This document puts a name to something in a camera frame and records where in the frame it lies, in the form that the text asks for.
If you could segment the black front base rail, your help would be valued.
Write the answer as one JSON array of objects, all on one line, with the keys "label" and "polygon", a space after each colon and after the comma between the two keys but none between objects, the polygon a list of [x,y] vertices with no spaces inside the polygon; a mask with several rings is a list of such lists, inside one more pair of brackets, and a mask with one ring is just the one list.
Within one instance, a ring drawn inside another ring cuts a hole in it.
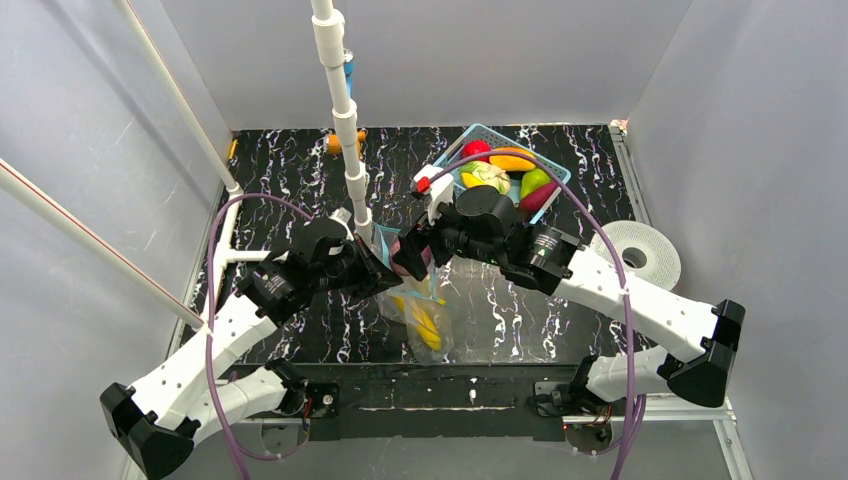
[{"label": "black front base rail", "polygon": [[335,415],[316,420],[318,441],[529,437],[561,441],[562,421],[528,405],[543,381],[566,383],[569,364],[302,364],[313,383],[338,386]]}]

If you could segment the light blue plastic basket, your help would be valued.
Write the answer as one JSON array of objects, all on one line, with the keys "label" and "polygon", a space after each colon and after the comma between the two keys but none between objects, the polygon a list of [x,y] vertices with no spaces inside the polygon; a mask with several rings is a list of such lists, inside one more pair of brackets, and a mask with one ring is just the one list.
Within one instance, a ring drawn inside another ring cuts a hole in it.
[{"label": "light blue plastic basket", "polygon": [[476,123],[468,127],[435,161],[444,168],[473,154],[482,158],[450,172],[454,192],[473,186],[495,187],[513,201],[524,219],[538,223],[561,196],[571,172],[495,130]]}]

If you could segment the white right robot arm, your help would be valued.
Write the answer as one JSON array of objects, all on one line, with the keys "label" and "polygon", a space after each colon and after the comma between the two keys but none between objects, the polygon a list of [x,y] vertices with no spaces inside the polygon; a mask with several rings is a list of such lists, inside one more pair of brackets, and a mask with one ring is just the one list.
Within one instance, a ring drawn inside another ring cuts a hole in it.
[{"label": "white right robot arm", "polygon": [[494,265],[519,287],[595,310],[655,342],[631,358],[584,358],[568,384],[571,398],[609,404],[672,393],[702,407],[723,405],[745,317],[742,305],[689,300],[632,274],[620,279],[613,264],[576,238],[525,222],[489,186],[429,202],[391,254],[417,280],[432,264],[453,257]]}]

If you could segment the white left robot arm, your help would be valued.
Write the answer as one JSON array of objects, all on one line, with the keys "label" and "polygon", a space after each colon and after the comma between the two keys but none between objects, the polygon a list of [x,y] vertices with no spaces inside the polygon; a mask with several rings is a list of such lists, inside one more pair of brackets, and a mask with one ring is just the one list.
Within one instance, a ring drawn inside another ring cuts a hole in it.
[{"label": "white left robot arm", "polygon": [[284,360],[223,386],[216,380],[315,297],[343,291],[361,301],[401,282],[340,221],[307,223],[289,249],[270,252],[241,280],[212,328],[195,334],[146,376],[101,393],[111,434],[147,478],[164,479],[197,444],[222,430],[220,413],[235,421],[273,410],[304,414],[321,400],[309,380]]}]

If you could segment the orange toy mango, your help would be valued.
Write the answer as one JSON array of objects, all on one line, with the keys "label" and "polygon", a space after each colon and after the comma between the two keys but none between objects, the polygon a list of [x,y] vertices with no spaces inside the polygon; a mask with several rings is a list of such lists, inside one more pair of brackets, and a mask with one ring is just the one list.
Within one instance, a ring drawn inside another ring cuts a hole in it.
[{"label": "orange toy mango", "polygon": [[526,172],[536,168],[531,161],[534,154],[526,149],[517,147],[499,147],[494,149],[496,155],[489,156],[489,163],[506,172]]}]

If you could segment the green toy pear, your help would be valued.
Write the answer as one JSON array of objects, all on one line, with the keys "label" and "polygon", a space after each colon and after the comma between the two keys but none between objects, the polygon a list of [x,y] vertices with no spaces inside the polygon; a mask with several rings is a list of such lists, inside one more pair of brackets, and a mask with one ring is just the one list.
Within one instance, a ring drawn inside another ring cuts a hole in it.
[{"label": "green toy pear", "polygon": [[521,178],[520,199],[523,200],[525,197],[550,182],[550,176],[539,168],[526,171]]}]

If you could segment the green white toy cabbage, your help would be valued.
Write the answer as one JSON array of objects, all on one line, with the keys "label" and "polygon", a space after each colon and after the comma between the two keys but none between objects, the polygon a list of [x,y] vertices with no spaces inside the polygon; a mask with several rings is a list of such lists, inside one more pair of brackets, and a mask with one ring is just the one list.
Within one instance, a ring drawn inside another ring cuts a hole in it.
[{"label": "green white toy cabbage", "polygon": [[471,161],[459,168],[461,173],[473,173],[486,182],[485,186],[495,188],[500,194],[507,195],[511,189],[508,173],[495,165],[483,161]]}]

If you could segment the clear zip top bag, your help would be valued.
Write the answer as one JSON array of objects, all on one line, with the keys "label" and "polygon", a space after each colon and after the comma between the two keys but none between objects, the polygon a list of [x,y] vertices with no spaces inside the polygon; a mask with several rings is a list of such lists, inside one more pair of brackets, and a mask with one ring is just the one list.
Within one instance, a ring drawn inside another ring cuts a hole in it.
[{"label": "clear zip top bag", "polygon": [[437,269],[430,248],[423,250],[426,277],[416,280],[392,261],[399,247],[400,230],[373,225],[372,251],[397,274],[402,283],[378,294],[380,314],[405,325],[412,355],[418,363],[441,363],[453,346],[451,315],[441,293]]}]

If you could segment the blue clip on pipe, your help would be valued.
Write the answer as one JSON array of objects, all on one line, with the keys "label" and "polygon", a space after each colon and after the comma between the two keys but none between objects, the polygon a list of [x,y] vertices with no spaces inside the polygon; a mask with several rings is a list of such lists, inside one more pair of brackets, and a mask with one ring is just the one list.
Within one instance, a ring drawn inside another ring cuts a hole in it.
[{"label": "blue clip on pipe", "polygon": [[354,73],[355,65],[354,59],[352,56],[348,55],[345,57],[345,61],[343,63],[343,72],[345,76],[346,89],[349,96],[353,95],[353,73]]}]

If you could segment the yellow toy banana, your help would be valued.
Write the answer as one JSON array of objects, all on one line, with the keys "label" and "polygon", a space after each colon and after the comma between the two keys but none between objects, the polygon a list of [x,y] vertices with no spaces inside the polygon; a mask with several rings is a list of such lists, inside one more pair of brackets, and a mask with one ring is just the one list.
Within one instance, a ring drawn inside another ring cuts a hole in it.
[{"label": "yellow toy banana", "polygon": [[486,185],[484,180],[480,179],[473,173],[461,173],[460,178],[467,189]]},{"label": "yellow toy banana", "polygon": [[423,343],[433,351],[442,348],[442,337],[432,317],[414,298],[394,297],[393,302],[408,326],[418,334]]}]

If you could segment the red toy apple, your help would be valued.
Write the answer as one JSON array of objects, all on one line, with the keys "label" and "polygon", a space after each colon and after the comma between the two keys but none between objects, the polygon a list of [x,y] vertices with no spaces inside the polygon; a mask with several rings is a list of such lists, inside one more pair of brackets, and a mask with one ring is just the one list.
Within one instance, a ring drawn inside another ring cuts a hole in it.
[{"label": "red toy apple", "polygon": [[484,140],[471,140],[467,142],[461,149],[461,157],[467,158],[473,155],[478,155],[491,150],[491,146]]}]

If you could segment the yellow toy banana front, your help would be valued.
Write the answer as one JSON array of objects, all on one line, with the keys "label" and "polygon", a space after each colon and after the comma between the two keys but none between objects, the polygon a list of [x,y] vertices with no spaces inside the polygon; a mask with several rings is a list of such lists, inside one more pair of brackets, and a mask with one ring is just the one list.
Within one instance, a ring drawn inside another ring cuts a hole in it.
[{"label": "yellow toy banana front", "polygon": [[408,326],[418,334],[423,343],[433,351],[442,348],[442,337],[432,317],[414,298],[394,297],[393,302]]}]

